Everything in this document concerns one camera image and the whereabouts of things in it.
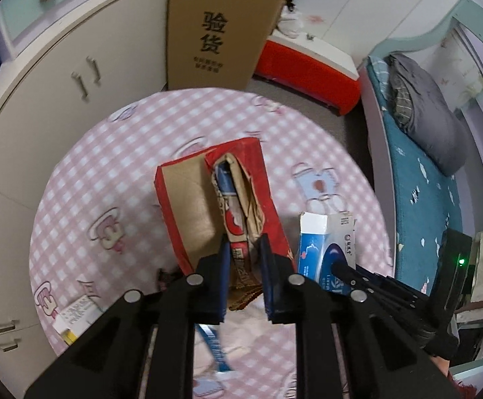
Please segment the floor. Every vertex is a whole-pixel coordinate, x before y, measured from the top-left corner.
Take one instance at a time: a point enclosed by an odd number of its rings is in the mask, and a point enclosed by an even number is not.
[[[273,82],[253,78],[247,91],[294,108],[325,129],[345,147],[373,186],[373,164],[367,147],[367,125],[361,103],[347,115],[339,116],[322,103]]]

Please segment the bed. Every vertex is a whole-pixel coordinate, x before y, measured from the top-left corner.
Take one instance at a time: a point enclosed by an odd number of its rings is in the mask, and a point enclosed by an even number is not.
[[[474,188],[469,187],[464,172],[444,175],[399,129],[391,114],[393,102],[383,94],[385,86],[376,65],[391,54],[415,53],[439,44],[460,26],[483,42],[483,8],[472,0],[459,0],[433,30],[415,38],[381,42],[360,68],[375,193],[393,248],[388,261],[393,262],[397,279],[427,294],[435,278],[444,230],[479,231],[463,226],[465,216],[473,214],[469,193]]]

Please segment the bed frame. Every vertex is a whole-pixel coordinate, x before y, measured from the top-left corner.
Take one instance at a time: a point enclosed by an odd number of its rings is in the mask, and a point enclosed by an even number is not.
[[[448,33],[464,26],[483,42],[483,8],[472,0],[459,0],[453,9],[428,33],[412,38],[391,38],[378,44],[369,55],[385,58],[394,52],[417,52],[439,44]],[[387,263],[395,269],[395,254],[397,249],[397,213],[395,211],[395,188],[393,185],[393,168],[386,130],[382,121],[382,110],[378,105],[373,85],[367,74],[366,62],[360,66],[361,97],[369,133],[369,147],[373,159],[375,194],[380,202],[382,214],[386,222],[387,234],[390,239],[390,258]],[[474,211],[473,205],[481,205],[477,194],[483,194],[483,181],[467,179],[463,170],[456,173],[456,184],[460,195],[460,208],[464,232],[474,235],[482,226],[475,218],[483,216],[483,211]]]

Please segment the tablecloth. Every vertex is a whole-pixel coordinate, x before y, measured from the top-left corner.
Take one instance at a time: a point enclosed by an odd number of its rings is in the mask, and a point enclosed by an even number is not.
[[[129,289],[156,292],[159,272],[162,280],[176,268],[153,187],[156,167],[247,136],[262,143],[272,198],[294,253],[299,212],[348,210],[357,220],[357,263],[392,274],[373,190],[321,127],[253,93],[161,92],[89,130],[46,186],[33,225],[29,269],[40,321],[57,354],[67,347],[52,328],[59,310],[85,294],[104,309]]]

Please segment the white wall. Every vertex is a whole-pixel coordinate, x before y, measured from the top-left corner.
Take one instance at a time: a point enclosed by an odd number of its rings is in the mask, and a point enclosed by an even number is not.
[[[474,0],[483,7],[483,0]],[[387,37],[433,28],[457,0],[297,0],[304,30],[350,54],[359,65]]]

